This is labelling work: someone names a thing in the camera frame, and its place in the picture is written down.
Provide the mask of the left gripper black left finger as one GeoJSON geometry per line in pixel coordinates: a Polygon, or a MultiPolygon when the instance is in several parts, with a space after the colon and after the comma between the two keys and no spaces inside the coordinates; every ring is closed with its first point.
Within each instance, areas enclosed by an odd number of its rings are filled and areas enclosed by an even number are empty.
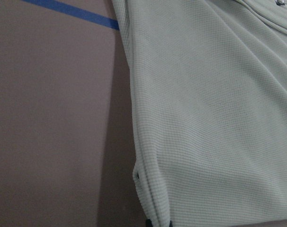
{"type": "Polygon", "coordinates": [[[147,220],[145,221],[145,226],[146,226],[146,227],[153,227],[152,221],[151,221],[150,219],[147,219],[147,220]]]}

